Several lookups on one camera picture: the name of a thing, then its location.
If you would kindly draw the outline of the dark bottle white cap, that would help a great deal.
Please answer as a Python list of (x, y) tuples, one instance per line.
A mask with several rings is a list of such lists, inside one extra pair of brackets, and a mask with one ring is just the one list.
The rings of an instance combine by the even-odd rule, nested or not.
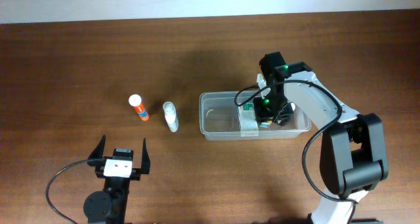
[(295, 105), (292, 102), (287, 103), (278, 113), (276, 123), (280, 126), (286, 126), (294, 115)]

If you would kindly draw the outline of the small jar gold lid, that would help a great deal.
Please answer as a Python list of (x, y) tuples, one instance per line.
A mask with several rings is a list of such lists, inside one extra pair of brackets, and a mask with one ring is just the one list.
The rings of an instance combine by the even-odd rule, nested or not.
[(270, 125), (271, 125), (271, 124), (272, 124), (272, 120), (259, 122), (259, 125), (260, 125), (261, 127), (265, 127), (265, 128), (270, 127)]

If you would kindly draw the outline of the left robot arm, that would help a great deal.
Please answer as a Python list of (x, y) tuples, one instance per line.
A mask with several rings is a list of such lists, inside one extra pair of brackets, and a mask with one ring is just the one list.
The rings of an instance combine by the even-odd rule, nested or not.
[(111, 156), (104, 156), (105, 142), (106, 137), (102, 136), (87, 162), (94, 167), (95, 175), (104, 180), (104, 187), (85, 199), (83, 211), (89, 223), (124, 223), (130, 182), (149, 174), (150, 157), (143, 140), (141, 166), (135, 168), (133, 150), (116, 148)]

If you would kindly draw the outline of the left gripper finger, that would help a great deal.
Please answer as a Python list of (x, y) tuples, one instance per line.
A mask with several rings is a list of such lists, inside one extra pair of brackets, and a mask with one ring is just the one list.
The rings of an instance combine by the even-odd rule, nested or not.
[(106, 136), (103, 135), (98, 143), (98, 145), (95, 147), (95, 149), (90, 153), (88, 156), (88, 162), (87, 164), (91, 167), (95, 167), (100, 165), (103, 162), (103, 152), (106, 142)]
[(150, 157), (147, 151), (146, 146), (146, 139), (143, 139), (143, 145), (142, 145), (142, 158), (141, 158), (141, 174), (149, 174), (150, 173), (150, 166), (151, 161)]

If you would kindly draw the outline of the white green medicine box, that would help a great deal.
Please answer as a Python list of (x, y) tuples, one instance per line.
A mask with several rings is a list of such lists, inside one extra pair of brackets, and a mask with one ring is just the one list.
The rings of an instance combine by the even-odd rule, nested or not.
[(259, 135), (259, 126), (252, 102), (238, 107), (238, 120), (241, 137), (257, 137)]

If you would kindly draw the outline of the white spray bottle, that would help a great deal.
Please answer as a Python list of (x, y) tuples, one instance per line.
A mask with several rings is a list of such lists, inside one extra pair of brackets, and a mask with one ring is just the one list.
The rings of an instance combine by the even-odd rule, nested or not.
[(163, 111), (169, 130), (173, 133), (177, 132), (179, 129), (179, 120), (175, 105), (172, 102), (167, 101), (163, 104)]

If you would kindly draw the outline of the orange tube white cap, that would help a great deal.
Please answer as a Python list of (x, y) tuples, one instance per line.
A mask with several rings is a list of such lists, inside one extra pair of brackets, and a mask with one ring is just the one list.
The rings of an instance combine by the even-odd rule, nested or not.
[(149, 120), (149, 113), (145, 109), (140, 95), (131, 95), (129, 97), (129, 104), (135, 109), (136, 113), (142, 121)]

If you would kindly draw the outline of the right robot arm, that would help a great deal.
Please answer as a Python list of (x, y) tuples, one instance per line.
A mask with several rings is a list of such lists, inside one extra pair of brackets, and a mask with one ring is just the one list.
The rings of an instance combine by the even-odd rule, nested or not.
[(305, 62), (288, 64), (281, 53), (266, 54), (259, 62), (263, 81), (253, 103), (259, 123), (286, 125), (295, 104), (317, 127), (305, 144), (320, 137), (320, 174), (325, 190), (309, 214), (309, 223), (352, 223), (356, 206), (389, 175), (383, 123), (376, 114), (361, 114), (326, 89)]

